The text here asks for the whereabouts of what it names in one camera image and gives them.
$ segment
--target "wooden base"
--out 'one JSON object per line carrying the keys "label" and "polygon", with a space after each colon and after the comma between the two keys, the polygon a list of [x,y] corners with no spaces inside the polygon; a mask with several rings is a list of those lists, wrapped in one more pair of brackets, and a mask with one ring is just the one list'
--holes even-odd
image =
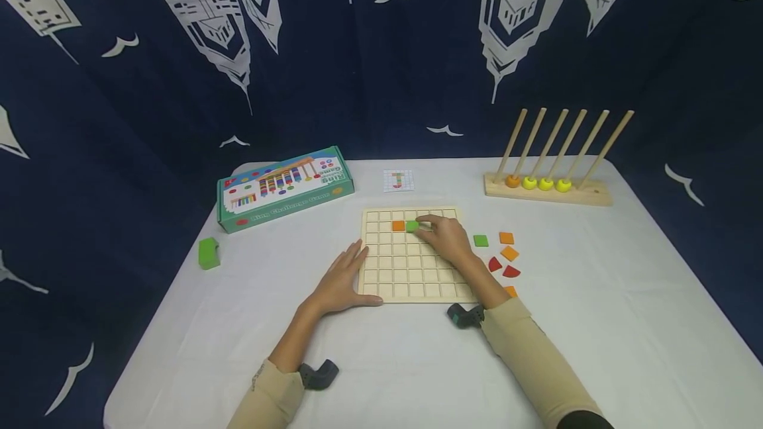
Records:
{"label": "wooden base", "polygon": [[524,187],[508,187],[506,176],[501,176],[498,184],[493,184],[495,173],[485,173],[485,195],[491,197],[511,197],[514,199],[527,199],[532,201],[548,201],[549,203],[583,204],[583,205],[612,205],[612,194],[609,194],[607,185],[598,180],[589,180],[583,190],[573,186],[566,193],[556,189],[525,189]]}

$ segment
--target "green cube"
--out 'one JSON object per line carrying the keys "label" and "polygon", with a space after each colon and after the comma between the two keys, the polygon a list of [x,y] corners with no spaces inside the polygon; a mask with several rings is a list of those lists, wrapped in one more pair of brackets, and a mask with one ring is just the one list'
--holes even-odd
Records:
{"label": "green cube", "polygon": [[490,247],[487,243],[487,235],[475,235],[475,247]]}
{"label": "green cube", "polygon": [[220,265],[220,257],[217,257],[217,247],[220,244],[214,238],[206,238],[199,242],[199,267],[208,270]]}

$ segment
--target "orange square tile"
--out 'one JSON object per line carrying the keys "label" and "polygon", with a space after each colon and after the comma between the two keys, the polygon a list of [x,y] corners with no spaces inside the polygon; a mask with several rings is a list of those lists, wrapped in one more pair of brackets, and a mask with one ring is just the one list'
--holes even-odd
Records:
{"label": "orange square tile", "polygon": [[514,244],[514,234],[511,232],[498,232],[498,240],[501,241],[502,244]]}
{"label": "orange square tile", "polygon": [[514,250],[514,248],[511,247],[511,245],[507,245],[506,248],[501,250],[501,255],[503,255],[503,257],[506,257],[509,260],[509,262],[514,262],[514,259],[520,256],[520,253]]}

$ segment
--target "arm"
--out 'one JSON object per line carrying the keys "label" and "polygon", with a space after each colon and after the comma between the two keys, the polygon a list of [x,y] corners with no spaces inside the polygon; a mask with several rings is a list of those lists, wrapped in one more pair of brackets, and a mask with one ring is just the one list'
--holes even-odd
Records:
{"label": "arm", "polygon": [[[493,351],[506,363],[547,428],[609,428],[591,396],[520,299],[512,299],[472,252],[466,231],[455,218],[425,215],[431,232],[417,230],[443,258],[450,260],[485,308],[482,330]],[[580,414],[606,425],[566,425]]]}
{"label": "arm", "polygon": [[252,386],[228,423],[228,429],[285,428],[302,402],[305,388],[297,369],[323,315],[358,305],[378,307],[383,303],[375,295],[358,295],[353,289],[355,275],[368,254],[368,248],[360,250],[361,246],[358,240],[338,255],[315,292],[299,305],[286,333],[252,378]]}

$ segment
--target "person's left hand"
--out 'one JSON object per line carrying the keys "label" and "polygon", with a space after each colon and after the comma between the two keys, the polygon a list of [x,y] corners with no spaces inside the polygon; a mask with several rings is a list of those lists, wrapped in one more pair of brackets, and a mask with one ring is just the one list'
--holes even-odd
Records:
{"label": "person's left hand", "polygon": [[382,298],[376,295],[358,295],[355,292],[355,275],[368,255],[368,247],[361,250],[361,246],[362,241],[358,239],[338,255],[305,303],[320,314],[341,312],[352,307],[379,307],[383,303]]}

